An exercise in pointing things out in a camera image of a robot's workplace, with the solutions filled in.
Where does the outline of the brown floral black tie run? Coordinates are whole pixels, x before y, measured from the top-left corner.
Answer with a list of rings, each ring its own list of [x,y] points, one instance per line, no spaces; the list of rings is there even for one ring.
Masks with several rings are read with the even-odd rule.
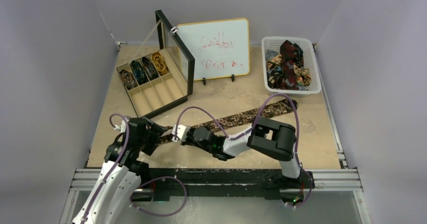
[[[233,114],[230,116],[226,116],[223,118],[215,119],[211,117],[210,121],[200,123],[192,126],[193,128],[206,127],[213,133],[218,131],[224,131],[225,129],[243,126],[246,124],[252,124],[255,120],[259,111],[261,111],[260,116],[264,118],[273,118],[281,115],[285,115],[288,113],[292,113],[294,111],[293,107],[298,107],[298,102],[294,99],[283,99],[277,101],[275,103],[269,103],[264,106],[263,109],[260,107],[254,108],[252,110],[247,110],[244,112],[240,112],[237,114]]]

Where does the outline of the white plastic basket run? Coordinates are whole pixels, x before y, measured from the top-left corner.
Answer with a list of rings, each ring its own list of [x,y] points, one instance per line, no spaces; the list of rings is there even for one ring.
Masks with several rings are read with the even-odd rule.
[[[308,96],[322,91],[318,63],[310,40],[268,36],[261,42],[264,84],[272,93]]]

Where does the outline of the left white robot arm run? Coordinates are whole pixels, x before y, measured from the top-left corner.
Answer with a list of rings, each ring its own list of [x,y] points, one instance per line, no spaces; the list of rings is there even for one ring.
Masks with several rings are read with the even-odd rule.
[[[113,223],[134,190],[150,183],[150,167],[138,161],[139,154],[152,154],[172,127],[160,126],[146,117],[118,117],[121,123],[111,126],[119,134],[107,147],[100,174],[72,223]]]

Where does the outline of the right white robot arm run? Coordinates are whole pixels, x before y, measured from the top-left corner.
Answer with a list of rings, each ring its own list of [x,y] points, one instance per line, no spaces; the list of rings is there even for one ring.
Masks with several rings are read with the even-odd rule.
[[[301,183],[303,176],[295,154],[297,129],[290,124],[260,117],[243,131],[229,137],[219,136],[207,127],[174,125],[172,140],[210,153],[221,161],[255,150],[279,161],[283,182],[289,187]]]

